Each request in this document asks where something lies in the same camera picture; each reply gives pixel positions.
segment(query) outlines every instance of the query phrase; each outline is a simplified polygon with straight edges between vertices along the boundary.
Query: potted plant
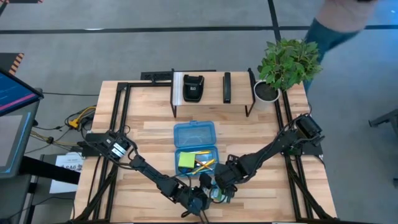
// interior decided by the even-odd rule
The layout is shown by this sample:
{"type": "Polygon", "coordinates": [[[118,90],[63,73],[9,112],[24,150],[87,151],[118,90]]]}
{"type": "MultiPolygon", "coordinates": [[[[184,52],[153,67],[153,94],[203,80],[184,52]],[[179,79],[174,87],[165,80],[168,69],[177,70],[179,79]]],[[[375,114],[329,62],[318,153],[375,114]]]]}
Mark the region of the potted plant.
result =
{"type": "Polygon", "coordinates": [[[261,79],[254,85],[258,110],[267,106],[286,91],[303,80],[312,80],[322,69],[318,63],[318,45],[303,40],[286,40],[273,44],[267,42],[266,56],[257,67],[261,79]]]}

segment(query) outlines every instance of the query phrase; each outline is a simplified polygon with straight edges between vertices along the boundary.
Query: green plant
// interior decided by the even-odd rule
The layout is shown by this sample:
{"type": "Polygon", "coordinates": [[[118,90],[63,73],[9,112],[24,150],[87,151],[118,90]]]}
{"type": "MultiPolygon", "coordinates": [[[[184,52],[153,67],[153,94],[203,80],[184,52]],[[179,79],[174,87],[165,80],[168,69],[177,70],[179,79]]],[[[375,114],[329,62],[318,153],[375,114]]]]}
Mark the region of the green plant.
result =
{"type": "Polygon", "coordinates": [[[303,80],[311,80],[322,68],[318,63],[318,45],[303,40],[267,42],[266,57],[257,67],[260,79],[273,89],[288,90],[303,80]]]}

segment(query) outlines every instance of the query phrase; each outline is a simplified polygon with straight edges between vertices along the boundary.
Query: white flower pot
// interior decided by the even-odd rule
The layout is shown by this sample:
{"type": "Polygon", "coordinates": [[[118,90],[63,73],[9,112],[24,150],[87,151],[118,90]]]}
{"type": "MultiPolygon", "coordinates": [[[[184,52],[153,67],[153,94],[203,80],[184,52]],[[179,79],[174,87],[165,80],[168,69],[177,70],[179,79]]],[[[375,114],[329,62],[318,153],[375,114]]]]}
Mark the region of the white flower pot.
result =
{"type": "Polygon", "coordinates": [[[266,100],[263,100],[263,99],[261,99],[260,97],[258,97],[257,94],[256,94],[256,86],[257,86],[259,83],[263,83],[263,82],[265,82],[265,81],[258,81],[258,82],[254,85],[254,89],[253,89],[253,90],[254,90],[254,96],[256,97],[256,103],[254,104],[254,108],[257,109],[257,110],[261,110],[261,111],[266,110],[267,107],[268,107],[269,105],[273,105],[274,102],[275,102],[276,100],[278,100],[279,97],[280,97],[280,89],[278,89],[278,96],[277,96],[274,100],[272,100],[272,101],[266,101],[266,100]]]}

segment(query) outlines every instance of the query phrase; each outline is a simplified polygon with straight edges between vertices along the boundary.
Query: person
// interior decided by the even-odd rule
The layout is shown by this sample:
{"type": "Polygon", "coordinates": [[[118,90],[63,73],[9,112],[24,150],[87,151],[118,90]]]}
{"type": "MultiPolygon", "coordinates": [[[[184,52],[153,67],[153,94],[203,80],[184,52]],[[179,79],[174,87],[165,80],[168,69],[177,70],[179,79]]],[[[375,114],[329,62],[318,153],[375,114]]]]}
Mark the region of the person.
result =
{"type": "MultiPolygon", "coordinates": [[[[326,52],[352,39],[366,26],[377,0],[325,0],[314,18],[305,41],[318,44],[321,63],[326,52]]],[[[312,80],[304,82],[308,93],[312,80]]]]}

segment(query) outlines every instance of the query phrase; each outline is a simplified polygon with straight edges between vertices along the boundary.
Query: green sticky note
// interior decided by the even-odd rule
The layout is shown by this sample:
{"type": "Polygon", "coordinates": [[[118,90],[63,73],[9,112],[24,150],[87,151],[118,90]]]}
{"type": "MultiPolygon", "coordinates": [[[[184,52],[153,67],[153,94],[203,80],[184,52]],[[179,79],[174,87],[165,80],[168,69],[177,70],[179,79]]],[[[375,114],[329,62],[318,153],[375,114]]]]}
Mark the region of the green sticky note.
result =
{"type": "Polygon", "coordinates": [[[191,168],[195,167],[195,154],[189,152],[181,152],[178,167],[191,168]]]}

